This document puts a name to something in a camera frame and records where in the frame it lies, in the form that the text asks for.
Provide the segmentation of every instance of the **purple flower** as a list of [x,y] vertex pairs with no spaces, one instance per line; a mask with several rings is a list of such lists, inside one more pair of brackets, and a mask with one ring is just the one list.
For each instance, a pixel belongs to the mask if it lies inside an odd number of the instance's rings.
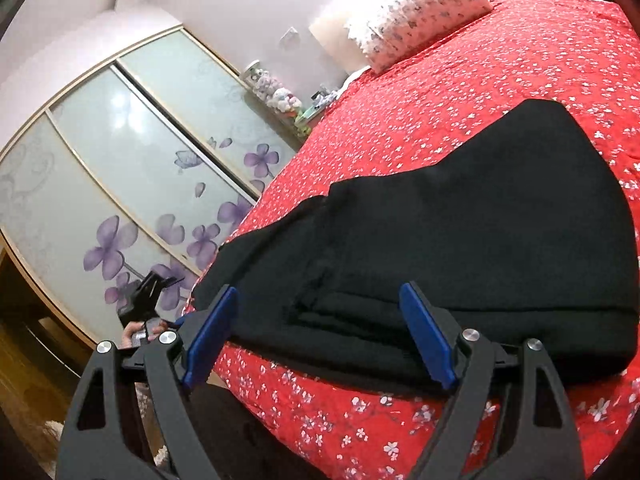
[[249,182],[251,182],[254,185],[255,189],[257,189],[260,192],[260,194],[262,194],[264,192],[264,188],[266,186],[265,186],[263,181],[261,181],[261,180],[250,180]]
[[202,164],[202,159],[191,150],[180,150],[175,152],[175,156],[177,158],[174,160],[174,164],[181,170],[188,170]]
[[196,184],[196,189],[195,189],[196,198],[200,198],[202,196],[202,194],[204,193],[204,189],[206,187],[207,185],[204,182],[199,182]]
[[196,259],[196,265],[200,270],[204,270],[213,260],[218,250],[218,245],[213,238],[220,234],[218,224],[211,224],[205,229],[204,225],[199,225],[191,233],[196,241],[189,244],[187,254]]
[[244,156],[244,165],[249,168],[255,167],[254,176],[258,178],[271,174],[268,164],[277,164],[279,161],[280,155],[278,152],[270,152],[268,144],[258,144],[255,153],[247,153]]
[[173,310],[177,307],[180,302],[180,289],[186,288],[187,290],[191,290],[198,279],[193,272],[186,269],[184,265],[174,257],[170,258],[169,267],[163,264],[155,264],[151,267],[151,270],[157,272],[163,278],[174,277],[182,280],[162,291],[160,296],[160,308],[162,310]]
[[124,266],[122,250],[131,247],[138,239],[138,226],[129,223],[118,230],[120,217],[118,215],[107,218],[100,224],[95,237],[100,244],[89,249],[84,255],[82,264],[84,270],[94,270],[102,263],[102,277],[105,281],[112,280]]
[[222,139],[222,142],[220,142],[220,145],[218,146],[218,143],[216,142],[216,140],[213,137],[209,137],[207,144],[215,150],[216,147],[226,148],[227,146],[231,146],[233,142],[234,142],[233,139],[231,139],[230,137],[227,137],[226,139]]
[[140,280],[134,280],[129,283],[131,275],[128,272],[118,274],[116,278],[116,286],[110,286],[104,291],[104,302],[106,304],[116,304],[116,308],[121,308],[129,303],[127,298],[127,291],[133,290],[140,284]]
[[156,234],[169,245],[178,245],[184,241],[184,227],[174,226],[175,215],[162,215],[156,221]]
[[248,200],[238,195],[237,203],[225,202],[220,206],[220,209],[218,209],[218,222],[223,224],[231,223],[231,229],[235,231],[251,208],[252,206]]

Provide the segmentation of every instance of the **blue clamp pad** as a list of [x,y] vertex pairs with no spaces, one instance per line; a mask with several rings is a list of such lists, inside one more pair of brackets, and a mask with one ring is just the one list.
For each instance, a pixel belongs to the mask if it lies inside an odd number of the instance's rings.
[[434,307],[421,296],[411,283],[405,283],[400,287],[400,310],[431,379],[449,390],[458,380],[453,348],[430,314],[429,309]]
[[[238,314],[238,292],[232,286],[228,287],[215,305],[207,309],[208,316],[189,346],[186,355],[186,373],[182,384],[193,389],[203,384],[211,374],[211,367],[218,358],[227,339],[231,336],[231,324]],[[175,321],[181,326],[193,314],[192,312]]]

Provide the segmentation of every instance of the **human hand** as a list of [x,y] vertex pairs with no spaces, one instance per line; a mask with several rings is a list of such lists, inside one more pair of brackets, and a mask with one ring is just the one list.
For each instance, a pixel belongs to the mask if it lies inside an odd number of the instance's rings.
[[[133,335],[140,330],[144,330],[144,328],[145,324],[143,321],[131,321],[126,327],[124,327],[124,331],[122,332],[121,348],[131,348],[133,346]],[[158,326],[155,326],[151,330],[151,334],[147,339],[149,339],[149,341],[153,341],[153,339],[168,329],[169,327],[167,326],[167,323],[164,320],[161,320]]]

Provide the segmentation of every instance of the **plush toy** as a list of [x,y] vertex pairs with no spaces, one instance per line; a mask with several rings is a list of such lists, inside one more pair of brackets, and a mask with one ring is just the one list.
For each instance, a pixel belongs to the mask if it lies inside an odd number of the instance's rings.
[[297,114],[302,108],[302,101],[286,88],[278,88],[267,100],[267,106],[276,108],[281,113]]
[[282,88],[280,81],[261,68],[252,73],[251,81],[254,83],[254,94],[264,102],[267,102],[278,88]]

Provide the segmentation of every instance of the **silver rivet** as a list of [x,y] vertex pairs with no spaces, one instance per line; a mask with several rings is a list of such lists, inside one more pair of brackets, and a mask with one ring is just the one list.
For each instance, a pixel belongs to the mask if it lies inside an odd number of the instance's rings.
[[478,339],[480,339],[480,333],[475,328],[465,328],[462,331],[462,337],[467,341],[478,341]]
[[112,346],[111,341],[100,341],[95,349],[98,351],[98,354],[106,354],[111,350]]
[[527,346],[536,352],[542,350],[542,341],[540,339],[529,339],[527,341]]
[[173,343],[176,338],[177,338],[177,335],[175,335],[175,332],[171,332],[170,330],[167,330],[166,332],[162,332],[158,339],[163,345],[168,345],[170,343]]

